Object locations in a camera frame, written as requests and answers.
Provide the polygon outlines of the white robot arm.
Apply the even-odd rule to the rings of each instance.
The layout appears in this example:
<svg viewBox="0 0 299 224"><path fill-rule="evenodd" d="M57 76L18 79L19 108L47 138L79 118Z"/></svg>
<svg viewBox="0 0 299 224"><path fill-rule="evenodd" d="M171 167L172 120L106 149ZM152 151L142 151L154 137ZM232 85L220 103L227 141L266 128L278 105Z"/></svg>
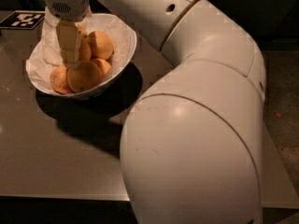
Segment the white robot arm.
<svg viewBox="0 0 299 224"><path fill-rule="evenodd" d="M66 5L81 19L88 0ZM207 0L97 0L171 71L132 107L121 171L138 224L262 224L263 56Z"/></svg>

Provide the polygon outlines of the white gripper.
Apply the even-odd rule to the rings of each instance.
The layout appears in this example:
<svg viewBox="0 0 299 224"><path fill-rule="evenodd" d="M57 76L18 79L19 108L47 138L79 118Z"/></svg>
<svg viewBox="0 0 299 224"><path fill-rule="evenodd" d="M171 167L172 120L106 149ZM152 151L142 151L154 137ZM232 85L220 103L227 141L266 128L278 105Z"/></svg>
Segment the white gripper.
<svg viewBox="0 0 299 224"><path fill-rule="evenodd" d="M56 26L60 54L68 68L77 66L81 32L72 21L82 21L90 12L90 0L45 0L51 15L64 20Z"/></svg>

